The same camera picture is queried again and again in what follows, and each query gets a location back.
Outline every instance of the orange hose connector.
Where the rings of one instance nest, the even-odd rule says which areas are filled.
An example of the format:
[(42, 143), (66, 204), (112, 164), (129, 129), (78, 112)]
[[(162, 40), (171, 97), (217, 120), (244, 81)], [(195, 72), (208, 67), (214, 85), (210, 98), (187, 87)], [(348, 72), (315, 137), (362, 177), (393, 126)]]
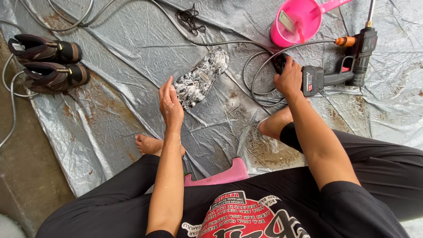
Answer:
[(335, 44), (343, 47), (352, 47), (355, 43), (355, 38), (350, 36), (339, 37)]

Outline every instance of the pressure washer gun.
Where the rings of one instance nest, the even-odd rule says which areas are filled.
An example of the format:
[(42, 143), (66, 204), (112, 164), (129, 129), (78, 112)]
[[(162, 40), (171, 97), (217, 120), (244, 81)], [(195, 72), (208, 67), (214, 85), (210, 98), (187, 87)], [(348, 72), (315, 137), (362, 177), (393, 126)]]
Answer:
[[(301, 91), (304, 96), (314, 96), (325, 86), (333, 86), (340, 83), (345, 83), (347, 86), (364, 86), (369, 59), (376, 48), (377, 42), (376, 31), (372, 27), (373, 8), (374, 0), (371, 0), (366, 26), (359, 34), (353, 37), (345, 36), (336, 39), (335, 44), (347, 47), (346, 56), (339, 59), (336, 64), (337, 73), (324, 74), (322, 67), (303, 66)], [(274, 62), (274, 65), (277, 71), (281, 70), (280, 66), (286, 56), (288, 55), (282, 53), (280, 56), (275, 57), (277, 62)]]

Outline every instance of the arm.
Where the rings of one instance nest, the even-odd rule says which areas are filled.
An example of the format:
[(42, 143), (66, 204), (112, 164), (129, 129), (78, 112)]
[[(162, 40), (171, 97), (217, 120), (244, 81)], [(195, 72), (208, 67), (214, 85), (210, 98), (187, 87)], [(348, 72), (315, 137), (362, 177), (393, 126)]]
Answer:
[(171, 76), (159, 90), (160, 111), (165, 119), (166, 131), (150, 200), (147, 234), (165, 230), (176, 237), (184, 205), (184, 171), (180, 154), (184, 111), (176, 96), (172, 80)]
[(301, 83), (301, 66), (286, 57), (285, 69), (282, 75), (275, 75), (274, 84), (285, 95), (298, 142), (317, 186), (321, 189), (333, 181), (360, 185), (338, 138), (302, 94)]

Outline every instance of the black sleeve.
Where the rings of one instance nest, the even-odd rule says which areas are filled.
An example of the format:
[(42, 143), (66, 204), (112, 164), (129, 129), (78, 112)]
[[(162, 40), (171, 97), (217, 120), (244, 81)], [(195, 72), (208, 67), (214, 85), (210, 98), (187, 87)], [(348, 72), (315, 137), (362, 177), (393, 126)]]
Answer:
[(173, 235), (165, 230), (156, 230), (148, 233), (146, 238), (173, 238)]
[(408, 237), (386, 204), (351, 182), (332, 182), (321, 189), (319, 215), (345, 238)]

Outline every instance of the pink stool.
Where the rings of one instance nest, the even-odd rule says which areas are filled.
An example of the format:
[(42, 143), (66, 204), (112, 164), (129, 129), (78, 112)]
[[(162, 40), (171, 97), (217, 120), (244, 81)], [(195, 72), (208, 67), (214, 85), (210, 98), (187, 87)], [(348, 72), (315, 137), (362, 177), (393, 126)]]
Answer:
[(213, 185), (213, 184), (222, 184), (222, 183), (231, 183), (240, 180), (249, 178), (247, 167), (244, 164), (244, 161), (240, 158), (232, 159), (232, 166), (217, 175), (201, 179), (198, 181), (191, 180), (191, 174), (188, 174), (184, 177), (184, 186), (201, 186), (201, 185)]

